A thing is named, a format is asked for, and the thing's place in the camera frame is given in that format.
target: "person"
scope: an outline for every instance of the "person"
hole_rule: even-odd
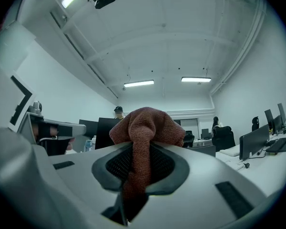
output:
[[[214,130],[216,128],[223,127],[223,124],[219,122],[218,117],[215,116],[213,119],[213,125],[212,125],[212,136],[214,136]]]
[[[115,113],[115,119],[124,119],[123,116],[123,108],[121,106],[116,106],[116,108],[114,109],[114,113]]]

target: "cap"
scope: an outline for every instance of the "cap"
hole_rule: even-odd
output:
[[[117,112],[123,112],[123,108],[121,106],[116,106],[116,108],[114,109],[114,111]]]

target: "keyboard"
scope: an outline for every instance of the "keyboard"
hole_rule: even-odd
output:
[[[266,150],[268,153],[278,153],[280,149],[286,144],[286,137],[278,139],[270,148]]]

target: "cable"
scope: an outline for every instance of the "cable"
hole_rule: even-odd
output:
[[[261,151],[257,152],[257,155],[260,155],[262,153],[262,151],[264,151],[263,149]]]
[[[266,153],[263,157],[253,157],[253,158],[265,158],[266,157]]]

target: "white wall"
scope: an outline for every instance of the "white wall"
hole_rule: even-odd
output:
[[[193,120],[181,120],[181,127],[185,131],[192,131],[192,134],[195,136],[195,139],[198,139],[198,122],[197,119]]]
[[[117,103],[117,98],[72,47],[50,14],[39,16],[25,27],[36,36],[35,41],[67,71],[105,99]]]
[[[276,117],[282,103],[286,114],[286,30],[271,9],[247,57],[213,100],[216,115],[231,126],[237,144],[251,132],[254,117],[260,126],[267,124],[265,110]]]
[[[118,105],[122,106],[126,113],[142,107],[152,107],[162,111],[212,108],[208,94],[192,96],[167,95],[165,97],[161,94],[127,94],[119,97]]]
[[[213,125],[213,118],[214,115],[206,117],[201,116],[198,118],[199,138],[201,137],[202,129],[209,129],[209,132],[211,132]]]
[[[113,118],[115,105],[69,73],[35,41],[17,74],[36,92],[35,100],[41,102],[47,119],[78,123],[79,119]]]

